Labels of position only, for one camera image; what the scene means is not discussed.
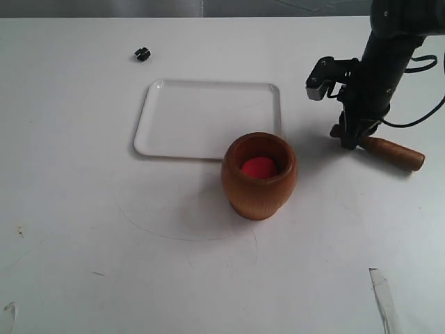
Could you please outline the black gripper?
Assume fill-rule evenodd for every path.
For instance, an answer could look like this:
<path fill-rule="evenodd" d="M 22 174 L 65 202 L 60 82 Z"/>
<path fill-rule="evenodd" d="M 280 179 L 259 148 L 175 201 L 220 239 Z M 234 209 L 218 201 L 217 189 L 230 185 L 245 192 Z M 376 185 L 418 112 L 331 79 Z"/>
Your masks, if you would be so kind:
<path fill-rule="evenodd" d="M 341 94 L 340 143 L 347 150 L 358 138 L 374 134 L 390 108 L 390 101 L 405 71 L 405 59 L 363 58 Z"/>

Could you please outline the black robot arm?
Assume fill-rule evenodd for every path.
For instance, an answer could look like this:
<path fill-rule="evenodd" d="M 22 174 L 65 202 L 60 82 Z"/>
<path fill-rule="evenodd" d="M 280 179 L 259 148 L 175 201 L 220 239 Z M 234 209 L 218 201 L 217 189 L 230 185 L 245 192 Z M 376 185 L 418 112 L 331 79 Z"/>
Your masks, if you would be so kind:
<path fill-rule="evenodd" d="M 373 1 L 371 34 L 362 59 L 339 100 L 341 146 L 357 147 L 375 132 L 418 47 L 429 35 L 444 34 L 443 1 Z"/>

